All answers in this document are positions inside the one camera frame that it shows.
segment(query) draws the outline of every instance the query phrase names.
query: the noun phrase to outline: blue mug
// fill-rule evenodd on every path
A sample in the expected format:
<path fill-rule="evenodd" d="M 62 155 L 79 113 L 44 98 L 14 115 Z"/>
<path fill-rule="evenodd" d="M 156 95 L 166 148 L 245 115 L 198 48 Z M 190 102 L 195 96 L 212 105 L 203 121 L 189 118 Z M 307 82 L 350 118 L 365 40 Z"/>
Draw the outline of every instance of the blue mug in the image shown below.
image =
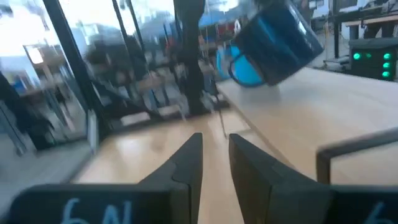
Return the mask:
<path fill-rule="evenodd" d="M 259 83 L 247 85 L 229 68 L 231 78 L 243 86 L 276 85 L 323 52 L 315 33 L 289 0 L 272 1 L 263 6 L 238 31 L 233 45 L 241 54 L 232 63 L 244 56 L 261 79 Z"/>

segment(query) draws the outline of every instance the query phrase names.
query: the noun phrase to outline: electronic device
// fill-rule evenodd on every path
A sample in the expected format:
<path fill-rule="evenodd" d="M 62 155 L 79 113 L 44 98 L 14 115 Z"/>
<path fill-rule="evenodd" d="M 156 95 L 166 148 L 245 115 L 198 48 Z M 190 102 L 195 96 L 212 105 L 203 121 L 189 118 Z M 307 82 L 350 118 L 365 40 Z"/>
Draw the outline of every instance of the electronic device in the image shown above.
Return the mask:
<path fill-rule="evenodd" d="M 196 133 L 138 184 L 27 189 L 12 203 L 7 223 L 197 223 L 202 172 L 203 141 Z"/>
<path fill-rule="evenodd" d="M 386 139 L 377 141 L 384 144 L 392 140 Z M 237 134 L 229 135 L 229 159 L 245 224 L 398 221 L 398 187 L 322 184 L 279 162 Z"/>
<path fill-rule="evenodd" d="M 351 74 L 393 82 L 396 79 L 397 47 L 396 38 L 350 40 Z"/>

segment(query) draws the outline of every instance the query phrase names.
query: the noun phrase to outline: desk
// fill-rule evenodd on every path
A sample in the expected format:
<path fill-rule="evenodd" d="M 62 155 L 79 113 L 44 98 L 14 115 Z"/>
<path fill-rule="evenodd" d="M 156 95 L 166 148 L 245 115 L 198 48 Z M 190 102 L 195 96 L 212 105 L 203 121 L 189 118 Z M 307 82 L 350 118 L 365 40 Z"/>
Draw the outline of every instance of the desk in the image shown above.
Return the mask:
<path fill-rule="evenodd" d="M 315 179 L 319 147 L 398 127 L 398 85 L 304 68 L 279 86 L 221 94 L 276 158 Z M 398 184 L 398 144 L 333 160 L 331 183 Z"/>
<path fill-rule="evenodd" d="M 356 40 L 359 38 L 359 26 L 361 24 L 367 25 L 388 21 L 398 21 L 398 14 L 394 12 L 393 14 L 383 15 L 382 17 L 363 19 L 360 21 L 348 21 L 344 22 L 343 24 L 349 27 L 349 39 Z"/>

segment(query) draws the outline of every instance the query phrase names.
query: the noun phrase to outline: black stand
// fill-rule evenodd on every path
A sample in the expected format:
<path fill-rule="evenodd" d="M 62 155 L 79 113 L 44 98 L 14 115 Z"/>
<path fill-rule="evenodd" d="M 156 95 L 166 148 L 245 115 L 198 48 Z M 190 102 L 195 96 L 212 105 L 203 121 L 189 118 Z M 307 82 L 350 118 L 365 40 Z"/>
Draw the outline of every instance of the black stand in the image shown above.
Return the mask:
<path fill-rule="evenodd" d="M 183 50 L 181 61 L 188 70 L 185 82 L 185 96 L 191 115 L 206 113 L 200 98 L 205 87 L 205 78 L 200 70 L 199 59 L 199 20 L 205 10 L 204 1 L 175 0 L 174 8 L 182 22 Z"/>

